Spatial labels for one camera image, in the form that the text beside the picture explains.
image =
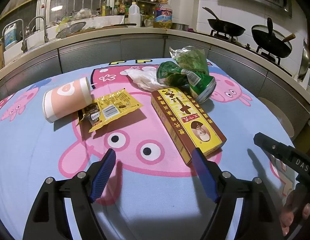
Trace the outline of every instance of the table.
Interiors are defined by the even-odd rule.
[[[102,198],[93,204],[107,238],[200,239],[215,204],[206,197],[194,170],[183,163],[151,106],[150,93],[140,90],[125,73],[128,68],[156,68],[167,60],[171,59],[112,62],[79,69],[40,81],[0,102],[0,219],[16,240],[22,239],[45,178],[71,178],[101,159],[110,147],[117,153],[116,166]],[[293,144],[266,106],[217,65],[207,62],[217,87],[201,106],[227,138],[222,150],[210,160],[239,179],[260,177],[279,209],[294,188],[295,172],[273,157],[269,160],[254,145],[253,137],[262,132]],[[47,122],[42,111],[44,93],[85,76],[94,97],[126,88],[144,105],[141,112],[132,112],[92,134],[86,126],[76,126],[75,114],[54,124]],[[154,163],[142,161],[146,144]],[[81,239],[69,199],[66,210],[74,240]],[[229,239],[236,232],[240,210],[239,200]]]

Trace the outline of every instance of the cabinet door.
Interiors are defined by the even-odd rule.
[[[63,73],[120,61],[120,37],[84,41],[59,49]]]
[[[61,74],[57,50],[50,51],[21,65],[5,77],[9,95],[45,78]]]
[[[239,57],[234,53],[228,52],[231,53],[231,55],[226,56],[219,52],[213,51],[213,49],[215,48],[212,48],[209,51],[208,59],[214,62],[229,76],[231,76],[250,93],[257,97],[265,81],[267,70],[251,61],[248,62],[248,60],[243,57],[240,57],[237,60],[234,59]]]
[[[284,112],[294,128],[292,139],[296,138],[310,117],[310,105],[306,100],[270,72],[258,96],[269,100]]]
[[[198,49],[203,49],[205,51],[205,57],[207,58],[210,45],[204,42],[174,36],[170,36],[168,39],[166,39],[164,57],[171,58],[169,47],[171,47],[173,50],[176,50],[182,49],[186,46],[195,46]]]
[[[8,96],[9,94],[6,90],[5,83],[3,80],[1,80],[0,81],[0,101]]]
[[[122,35],[122,60],[162,58],[163,35]]]

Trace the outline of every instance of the paper cup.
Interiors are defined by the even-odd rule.
[[[43,98],[43,112],[50,123],[83,109],[92,103],[87,77],[47,91]]]

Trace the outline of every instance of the metal screw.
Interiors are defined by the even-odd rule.
[[[261,180],[261,178],[259,178],[259,177],[254,178],[254,181],[255,181],[257,184],[260,184],[260,183],[263,182],[263,181]]]
[[[231,176],[231,174],[228,171],[224,171],[222,175],[224,178],[230,178]]]
[[[47,178],[47,179],[45,180],[45,182],[46,182],[47,184],[51,184],[51,183],[53,182],[53,178],[52,178],[52,177],[49,177],[49,178]]]
[[[81,171],[79,174],[77,174],[77,177],[79,177],[80,179],[85,178],[86,173],[84,171]]]

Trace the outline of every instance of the pink pig face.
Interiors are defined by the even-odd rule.
[[[9,121],[11,122],[12,120],[14,120],[17,113],[23,113],[25,110],[25,106],[36,96],[38,90],[39,88],[36,87],[21,94],[16,99],[15,103],[4,112],[0,120],[3,121],[4,119],[10,117]]]
[[[73,121],[73,131],[77,141],[61,156],[59,170],[67,178],[84,170],[91,155],[102,158],[109,148],[116,151],[116,166],[107,183],[101,198],[102,205],[114,204],[122,187],[122,169],[129,171],[166,177],[189,177],[196,175],[180,157],[174,143],[151,105],[151,94],[131,84],[125,69],[139,67],[141,70],[157,67],[157,65],[116,66],[107,69],[95,69],[91,81],[95,89],[95,98],[126,88],[143,107],[129,116],[114,120],[109,125],[93,133],[88,133],[90,124],[77,124]],[[210,160],[219,163],[221,152]]]
[[[210,73],[210,75],[215,77],[216,80],[216,88],[210,96],[211,99],[221,103],[239,99],[245,105],[250,106],[248,100],[252,101],[252,99],[242,92],[242,89],[235,81],[221,74]]]

